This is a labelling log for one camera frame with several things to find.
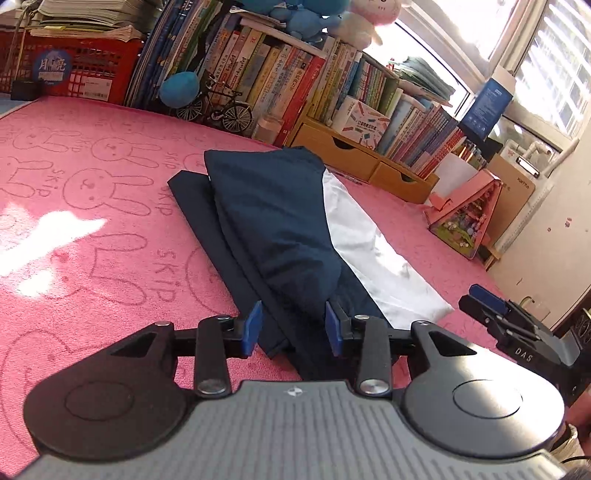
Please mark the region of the small black box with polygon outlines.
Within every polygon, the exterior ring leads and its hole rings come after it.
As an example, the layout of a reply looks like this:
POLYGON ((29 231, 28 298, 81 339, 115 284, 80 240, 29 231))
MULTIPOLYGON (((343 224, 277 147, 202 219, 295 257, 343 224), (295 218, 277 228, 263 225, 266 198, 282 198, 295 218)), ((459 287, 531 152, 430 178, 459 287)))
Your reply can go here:
POLYGON ((10 99, 13 101, 34 101, 43 95, 42 80, 16 79, 12 81, 10 99))

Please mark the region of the blue poster sign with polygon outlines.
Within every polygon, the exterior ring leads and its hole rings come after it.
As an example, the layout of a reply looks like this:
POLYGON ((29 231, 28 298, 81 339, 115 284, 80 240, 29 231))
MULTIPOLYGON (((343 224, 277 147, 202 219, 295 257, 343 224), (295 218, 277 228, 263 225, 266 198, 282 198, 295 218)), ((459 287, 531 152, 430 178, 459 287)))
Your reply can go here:
POLYGON ((491 133, 515 94, 516 79, 497 66, 460 121, 460 128, 473 142, 484 141, 491 133))

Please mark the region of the wooden drawer shelf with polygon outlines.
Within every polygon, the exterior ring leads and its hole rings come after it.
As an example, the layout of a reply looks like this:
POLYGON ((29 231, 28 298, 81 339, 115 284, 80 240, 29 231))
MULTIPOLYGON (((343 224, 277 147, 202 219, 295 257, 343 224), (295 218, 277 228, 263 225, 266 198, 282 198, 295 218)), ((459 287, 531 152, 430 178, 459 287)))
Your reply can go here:
POLYGON ((427 201, 439 182, 435 173, 422 179, 404 165, 356 144, 328 126, 308 118, 306 114, 301 114, 284 145, 305 147, 332 169, 413 204, 427 201))

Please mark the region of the pink white bunny plush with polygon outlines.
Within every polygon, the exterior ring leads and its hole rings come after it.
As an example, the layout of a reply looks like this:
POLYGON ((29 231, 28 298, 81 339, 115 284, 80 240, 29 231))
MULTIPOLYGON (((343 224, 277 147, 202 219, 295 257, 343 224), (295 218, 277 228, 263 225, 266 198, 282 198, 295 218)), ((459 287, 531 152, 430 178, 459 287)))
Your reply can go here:
POLYGON ((339 25, 328 29, 329 35, 356 50, 365 50, 372 43, 381 46, 383 41, 375 27, 394 23, 401 11, 412 4, 402 0, 351 0, 339 16, 339 25))

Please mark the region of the white colourful card box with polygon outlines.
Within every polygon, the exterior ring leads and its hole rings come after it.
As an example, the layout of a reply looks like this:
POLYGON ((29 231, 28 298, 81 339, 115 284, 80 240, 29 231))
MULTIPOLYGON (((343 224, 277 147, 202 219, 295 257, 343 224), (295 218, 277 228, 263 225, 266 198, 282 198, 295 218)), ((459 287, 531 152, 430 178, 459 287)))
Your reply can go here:
POLYGON ((331 128, 342 137, 375 150, 390 122, 389 116, 354 97, 346 96, 332 119, 331 128))

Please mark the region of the right shelf row of books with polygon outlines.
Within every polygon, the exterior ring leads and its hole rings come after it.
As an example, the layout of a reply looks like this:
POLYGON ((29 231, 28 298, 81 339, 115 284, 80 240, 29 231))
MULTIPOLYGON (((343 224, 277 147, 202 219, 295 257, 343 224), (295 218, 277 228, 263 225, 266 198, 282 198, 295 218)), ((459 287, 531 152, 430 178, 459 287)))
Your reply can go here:
POLYGON ((308 117, 425 179, 465 134, 452 112, 456 89, 432 62, 409 56, 383 65, 329 36, 308 117))

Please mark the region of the clear plastic jar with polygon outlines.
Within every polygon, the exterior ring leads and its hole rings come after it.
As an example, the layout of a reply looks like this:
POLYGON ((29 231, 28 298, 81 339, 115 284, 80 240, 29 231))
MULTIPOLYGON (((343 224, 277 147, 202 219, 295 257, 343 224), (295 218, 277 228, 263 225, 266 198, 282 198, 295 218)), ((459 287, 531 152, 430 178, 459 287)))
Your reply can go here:
POLYGON ((256 128, 252 132, 252 139, 273 145, 283 128, 283 120, 273 115, 261 115, 256 122, 256 128))

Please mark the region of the middle row of books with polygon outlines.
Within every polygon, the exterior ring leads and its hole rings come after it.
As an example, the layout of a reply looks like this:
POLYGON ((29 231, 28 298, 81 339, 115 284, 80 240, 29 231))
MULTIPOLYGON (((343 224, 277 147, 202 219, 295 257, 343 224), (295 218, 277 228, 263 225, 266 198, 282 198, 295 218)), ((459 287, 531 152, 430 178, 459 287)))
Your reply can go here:
POLYGON ((255 19, 226 15, 206 43, 200 82, 212 75, 242 92, 252 108, 252 125, 238 134, 252 138, 261 115, 283 120, 273 145, 280 147, 297 123, 308 95, 325 66, 327 54, 255 19))

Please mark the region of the white navy zip jacket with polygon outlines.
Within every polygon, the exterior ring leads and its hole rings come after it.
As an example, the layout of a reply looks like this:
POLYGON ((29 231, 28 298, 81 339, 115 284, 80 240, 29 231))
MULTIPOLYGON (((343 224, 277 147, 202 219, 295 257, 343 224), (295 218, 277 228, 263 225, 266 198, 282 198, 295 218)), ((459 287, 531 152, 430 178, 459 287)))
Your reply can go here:
POLYGON ((204 164, 204 173, 174 175, 172 195, 238 310, 263 305, 264 353, 286 355, 305 381, 355 370, 332 354, 328 308, 396 329, 451 312, 307 149, 208 150, 204 164))

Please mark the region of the stack of paper booklets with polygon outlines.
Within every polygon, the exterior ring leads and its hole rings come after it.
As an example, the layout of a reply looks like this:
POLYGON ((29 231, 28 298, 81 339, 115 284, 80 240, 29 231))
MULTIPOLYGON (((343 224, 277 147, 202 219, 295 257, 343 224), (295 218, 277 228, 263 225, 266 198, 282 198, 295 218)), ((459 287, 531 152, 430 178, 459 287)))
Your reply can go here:
POLYGON ((23 1, 15 18, 33 37, 141 40, 163 1, 23 1))

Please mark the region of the white paper cup holder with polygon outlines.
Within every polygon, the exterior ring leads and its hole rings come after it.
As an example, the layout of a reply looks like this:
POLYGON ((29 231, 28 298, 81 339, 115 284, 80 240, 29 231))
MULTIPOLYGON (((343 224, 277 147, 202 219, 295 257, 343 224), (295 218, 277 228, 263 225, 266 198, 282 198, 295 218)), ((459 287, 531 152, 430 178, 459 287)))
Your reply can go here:
POLYGON ((478 173, 472 165, 453 153, 449 153, 435 170, 439 181, 432 192, 440 197, 449 196, 478 173))

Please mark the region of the miniature black bicycle model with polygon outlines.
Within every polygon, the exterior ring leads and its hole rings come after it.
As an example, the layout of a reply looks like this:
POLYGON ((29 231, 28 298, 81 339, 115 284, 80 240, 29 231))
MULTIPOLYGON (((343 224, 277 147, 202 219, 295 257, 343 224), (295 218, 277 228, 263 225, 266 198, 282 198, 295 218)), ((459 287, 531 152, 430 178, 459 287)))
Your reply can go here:
POLYGON ((188 122, 217 125, 232 134, 243 134, 252 125, 252 108, 242 101, 242 92, 229 89, 212 75, 200 82, 197 97, 176 110, 175 116, 188 122))

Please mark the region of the cardboard box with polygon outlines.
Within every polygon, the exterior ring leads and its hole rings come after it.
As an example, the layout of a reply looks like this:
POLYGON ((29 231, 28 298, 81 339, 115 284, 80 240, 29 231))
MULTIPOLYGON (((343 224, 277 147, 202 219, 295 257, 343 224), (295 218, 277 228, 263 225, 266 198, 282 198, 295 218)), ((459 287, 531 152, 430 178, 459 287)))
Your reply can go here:
POLYGON ((497 176, 503 188, 487 228, 489 244, 495 244, 535 192, 535 183, 501 155, 495 154, 487 169, 497 176))

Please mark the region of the pink triangular toy house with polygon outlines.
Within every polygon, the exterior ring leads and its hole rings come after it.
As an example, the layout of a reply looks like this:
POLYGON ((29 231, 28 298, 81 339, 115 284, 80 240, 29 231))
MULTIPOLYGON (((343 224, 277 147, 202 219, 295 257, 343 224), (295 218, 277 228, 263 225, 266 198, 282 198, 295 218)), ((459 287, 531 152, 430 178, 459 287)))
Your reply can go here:
POLYGON ((425 212, 430 232, 472 260, 485 239, 502 189, 502 180, 483 169, 447 196, 432 193, 425 212))

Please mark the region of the row of blue thin books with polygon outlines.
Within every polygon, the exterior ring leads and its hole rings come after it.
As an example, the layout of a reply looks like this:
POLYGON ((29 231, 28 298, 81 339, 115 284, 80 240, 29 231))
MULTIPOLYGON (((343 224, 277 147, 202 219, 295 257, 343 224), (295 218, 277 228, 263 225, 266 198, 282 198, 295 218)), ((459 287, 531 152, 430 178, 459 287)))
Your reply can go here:
POLYGON ((160 85, 189 67, 197 55, 200 37, 221 11, 222 1, 164 1, 163 9, 140 51, 124 105, 149 107, 160 85))

